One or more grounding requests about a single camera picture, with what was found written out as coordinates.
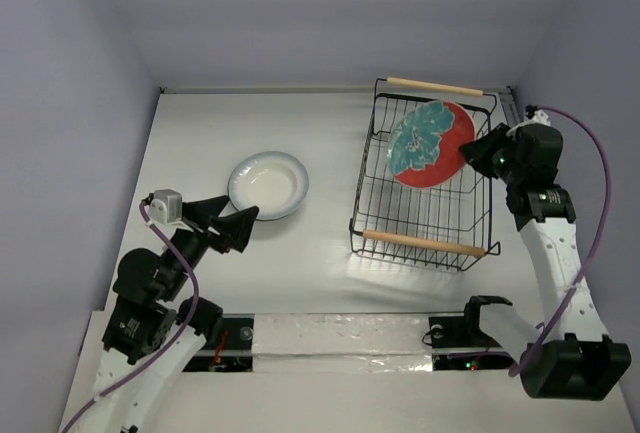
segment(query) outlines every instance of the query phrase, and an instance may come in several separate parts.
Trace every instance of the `black wire rack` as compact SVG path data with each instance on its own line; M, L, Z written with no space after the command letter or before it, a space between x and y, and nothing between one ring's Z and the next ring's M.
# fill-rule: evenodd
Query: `black wire rack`
M376 80L373 110L364 146L353 217L349 222L351 249L362 256L413 265L466 271L482 256L432 250L365 238L367 232L385 232L477 247L487 255L499 255L493 242L492 182L464 166L447 182L417 189L394 180L387 168L388 140L393 127L407 113L432 98L379 92L386 80ZM490 110L460 104L476 126L476 138L491 131Z

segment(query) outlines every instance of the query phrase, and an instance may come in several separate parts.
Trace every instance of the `white table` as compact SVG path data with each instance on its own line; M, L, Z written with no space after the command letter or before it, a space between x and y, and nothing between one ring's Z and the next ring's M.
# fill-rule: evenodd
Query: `white table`
M467 273L351 254L347 227L371 102L371 94L361 93L162 95L120 257L133 248L160 249L137 211L149 192L172 188L186 201L225 194L238 162L276 149L305 164L309 195L290 218L257 223L244 254L208 253L202 260L196 269L201 294L226 313L460 310L471 295L491 294L512 300L531 322L540 321L531 262L501 185L494 190L493 233L503 253ZM500 106L492 121L504 121ZM177 301L190 295L186 286ZM92 317L65 418L90 396L114 300L110 293L106 311ZM595 433L633 427L618 387L599 403L531 400L505 371L181 375L153 433L212 430Z

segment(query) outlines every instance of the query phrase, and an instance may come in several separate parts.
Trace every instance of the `dish rack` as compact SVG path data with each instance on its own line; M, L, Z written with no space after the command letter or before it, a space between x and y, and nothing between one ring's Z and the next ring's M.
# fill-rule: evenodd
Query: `dish rack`
M451 179L417 189L398 183L387 168L392 128L433 98L379 92L382 84L427 88L493 98L490 110L459 103L471 116L476 139L491 131L495 95L480 90L398 78L378 78L349 222L351 250L397 263L466 271L486 255L499 255L493 242L492 181L465 165Z

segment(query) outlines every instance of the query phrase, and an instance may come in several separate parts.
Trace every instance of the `wall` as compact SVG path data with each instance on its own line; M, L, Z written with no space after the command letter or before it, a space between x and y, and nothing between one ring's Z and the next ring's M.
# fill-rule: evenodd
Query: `wall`
M0 0L0 418L54 431L158 89L110 0Z
M623 379L627 402L640 426L640 275L635 256L640 224L637 112L640 78L638 0L569 0L536 50L516 92L527 103L564 108L595 129L611 163L613 198L608 226L589 283L614 340L635 356ZM589 139L552 118L565 137L560 181L572 193L584 257L604 197L602 167Z
M515 83L564 0L116 0L163 86Z

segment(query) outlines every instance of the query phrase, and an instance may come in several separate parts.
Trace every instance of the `white plate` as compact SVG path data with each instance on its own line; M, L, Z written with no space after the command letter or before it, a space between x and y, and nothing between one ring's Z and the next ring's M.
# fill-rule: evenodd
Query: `white plate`
M238 210L258 206L258 220L293 213L309 190L309 175L297 158L265 151L240 163L229 177L229 198Z

